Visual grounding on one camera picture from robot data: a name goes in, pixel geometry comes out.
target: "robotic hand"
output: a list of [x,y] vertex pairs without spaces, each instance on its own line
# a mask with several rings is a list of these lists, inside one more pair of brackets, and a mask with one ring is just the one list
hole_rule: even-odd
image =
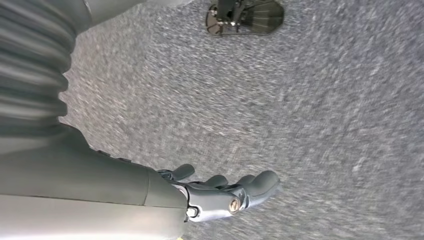
[[192,222],[231,217],[259,205],[276,191],[280,183],[273,171],[264,171],[258,176],[246,175],[231,185],[223,175],[215,175],[204,182],[180,182],[195,173],[190,164],[184,164],[174,171],[163,169],[157,172],[184,194],[187,217]]

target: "metal bolt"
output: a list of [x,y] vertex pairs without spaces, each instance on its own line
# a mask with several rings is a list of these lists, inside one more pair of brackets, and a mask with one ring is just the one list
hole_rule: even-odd
[[194,207],[189,207],[186,212],[187,216],[194,218],[198,215],[198,210]]
[[242,206],[242,204],[240,202],[240,199],[233,198],[231,200],[231,202],[229,203],[229,206],[228,206],[229,212],[231,214],[235,214],[235,213],[237,213],[240,210],[240,207],[241,206]]

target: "gray plastic arm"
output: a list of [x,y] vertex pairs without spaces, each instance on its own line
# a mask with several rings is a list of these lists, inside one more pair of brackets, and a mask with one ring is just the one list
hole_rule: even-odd
[[187,199],[61,124],[77,35],[143,0],[0,1],[0,238],[175,240]]

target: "silver metal part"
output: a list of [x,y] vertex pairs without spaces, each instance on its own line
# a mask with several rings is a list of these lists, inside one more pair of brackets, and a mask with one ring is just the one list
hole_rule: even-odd
[[187,213],[187,216],[189,216],[190,218],[195,218],[195,217],[197,217],[199,210],[197,210],[194,207],[189,207],[189,208],[187,208],[186,213]]

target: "robotic arm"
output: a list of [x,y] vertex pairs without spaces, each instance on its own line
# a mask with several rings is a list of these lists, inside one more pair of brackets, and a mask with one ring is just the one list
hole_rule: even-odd
[[180,182],[191,165],[113,158],[59,122],[77,35],[141,2],[0,1],[0,238],[175,240],[187,222],[233,216],[277,188],[272,171]]

